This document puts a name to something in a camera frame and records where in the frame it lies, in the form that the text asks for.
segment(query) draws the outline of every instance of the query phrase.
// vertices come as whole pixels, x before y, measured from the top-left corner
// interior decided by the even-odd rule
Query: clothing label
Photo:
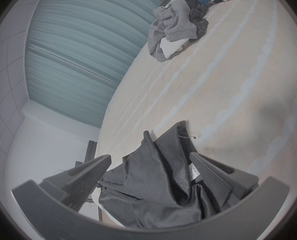
[[[189,174],[189,178],[192,180],[194,180],[198,175],[200,175],[200,173],[198,172],[198,170],[195,168],[194,164],[191,163],[188,166],[188,174]]]

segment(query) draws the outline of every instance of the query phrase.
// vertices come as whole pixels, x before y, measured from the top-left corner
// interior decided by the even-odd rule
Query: curtain fold
[[[159,0],[40,0],[26,40],[30,99],[101,127]]]

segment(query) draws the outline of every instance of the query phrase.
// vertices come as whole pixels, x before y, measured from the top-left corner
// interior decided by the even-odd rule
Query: mattress
[[[290,185],[271,226],[297,195],[297,25],[279,0],[210,7],[207,34],[172,60],[142,48],[110,101],[96,156],[112,169],[181,120],[199,153]],[[98,202],[98,189],[93,199]]]

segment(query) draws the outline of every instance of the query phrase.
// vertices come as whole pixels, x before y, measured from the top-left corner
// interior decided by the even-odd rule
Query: white wall
[[[7,209],[4,173],[11,143],[28,101],[24,81],[26,31],[38,0],[18,0],[0,24],[0,201]]]
[[[11,189],[29,179],[40,183],[58,170],[73,168],[75,161],[83,162],[88,141],[98,141],[100,129],[59,115],[31,100],[22,110],[25,119],[14,137],[6,162],[5,195],[10,216],[35,240],[41,238],[24,218]],[[82,212],[98,218],[96,207],[87,209],[85,205]]]

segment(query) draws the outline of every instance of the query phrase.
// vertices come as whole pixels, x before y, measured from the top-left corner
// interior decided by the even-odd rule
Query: black garment
[[[145,131],[141,146],[99,181],[99,203],[124,226],[138,228],[183,226],[214,215],[203,181],[190,181],[191,152],[185,121],[155,142]]]
[[[189,20],[192,22],[197,30],[196,30],[196,39],[190,39],[190,42],[195,42],[206,34],[206,29],[208,26],[208,21],[203,17],[206,14],[206,6],[199,2],[198,0],[185,0],[187,5],[190,7],[191,12],[189,14]]]

